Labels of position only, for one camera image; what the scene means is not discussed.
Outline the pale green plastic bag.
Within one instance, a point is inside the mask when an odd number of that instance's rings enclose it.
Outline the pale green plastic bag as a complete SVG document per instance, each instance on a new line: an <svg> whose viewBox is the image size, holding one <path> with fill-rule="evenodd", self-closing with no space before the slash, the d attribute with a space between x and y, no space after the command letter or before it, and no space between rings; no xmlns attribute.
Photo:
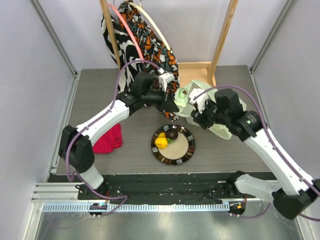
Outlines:
<svg viewBox="0 0 320 240"><path fill-rule="evenodd" d="M174 102L179 108L179 112L175 114L179 117L185 118L188 124L199 127L200 125L194 122L191 116L191 112L195 109L195 107L190 104L189 95L193 89L202 89L204 91L210 87L210 85L200 80L192 80L186 86L180 87L175 93ZM228 128L221 124L214 124L209 128L209 130L225 140L230 140L232 137L232 133L228 130Z"/></svg>

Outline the dark purple fake mangosteen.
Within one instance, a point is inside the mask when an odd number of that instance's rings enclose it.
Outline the dark purple fake mangosteen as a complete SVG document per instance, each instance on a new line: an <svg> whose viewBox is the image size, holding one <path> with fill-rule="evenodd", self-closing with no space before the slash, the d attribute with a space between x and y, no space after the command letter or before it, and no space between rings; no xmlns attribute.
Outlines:
<svg viewBox="0 0 320 240"><path fill-rule="evenodd" d="M169 144L173 143L179 136L175 128L170 128L165 132L165 138Z"/></svg>

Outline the beige plate with dark rim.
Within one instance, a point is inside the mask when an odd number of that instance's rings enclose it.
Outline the beige plate with dark rim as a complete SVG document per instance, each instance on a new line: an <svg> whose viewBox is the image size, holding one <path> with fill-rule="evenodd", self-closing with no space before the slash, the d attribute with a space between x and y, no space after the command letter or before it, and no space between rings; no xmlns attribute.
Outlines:
<svg viewBox="0 0 320 240"><path fill-rule="evenodd" d="M155 145L155 140L160 133L166 132L168 129L176 129L178 138L167 148L159 149ZM196 142L192 133L184 126L178 124L167 124L160 127L153 133L150 141L151 152L153 156L160 162L175 166L181 165L189 161L195 153Z"/></svg>

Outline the yellow fake pear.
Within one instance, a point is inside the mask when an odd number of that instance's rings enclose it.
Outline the yellow fake pear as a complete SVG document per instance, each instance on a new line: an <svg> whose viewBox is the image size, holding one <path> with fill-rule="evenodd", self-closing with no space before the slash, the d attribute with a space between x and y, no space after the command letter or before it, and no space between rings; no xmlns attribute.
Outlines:
<svg viewBox="0 0 320 240"><path fill-rule="evenodd" d="M159 136L155 139L154 144L158 149L167 148L169 143L168 143L168 140L166 138L166 134L164 132L161 132L159 134Z"/></svg>

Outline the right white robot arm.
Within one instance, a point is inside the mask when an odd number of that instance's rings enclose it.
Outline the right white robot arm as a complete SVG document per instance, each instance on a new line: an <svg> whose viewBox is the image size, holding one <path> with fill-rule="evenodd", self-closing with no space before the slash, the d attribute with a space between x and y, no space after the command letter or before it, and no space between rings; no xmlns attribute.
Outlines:
<svg viewBox="0 0 320 240"><path fill-rule="evenodd" d="M211 88L195 88L189 103L195 107L193 120L203 129L220 124L254 150L268 166L277 182L272 183L237 171L226 181L226 193L233 198L248 194L274 205L289 220L295 219L319 196L319 180L305 172L276 141L260 108L244 111L238 94L231 85L224 85L208 97Z"/></svg>

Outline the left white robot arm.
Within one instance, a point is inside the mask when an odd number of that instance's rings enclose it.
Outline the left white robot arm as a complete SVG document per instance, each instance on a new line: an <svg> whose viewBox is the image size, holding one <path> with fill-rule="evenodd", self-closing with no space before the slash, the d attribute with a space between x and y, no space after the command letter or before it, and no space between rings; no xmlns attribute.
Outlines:
<svg viewBox="0 0 320 240"><path fill-rule="evenodd" d="M93 198L100 200L107 192L104 178L94 165L93 145L112 127L144 106L155 106L165 113L177 113L175 94L169 88L174 79L172 73L162 73L158 77L159 87L155 89L155 78L150 73L140 72L128 89L118 93L115 100L101 112L76 127L67 125L63 129L58 155L90 186L89 194Z"/></svg>

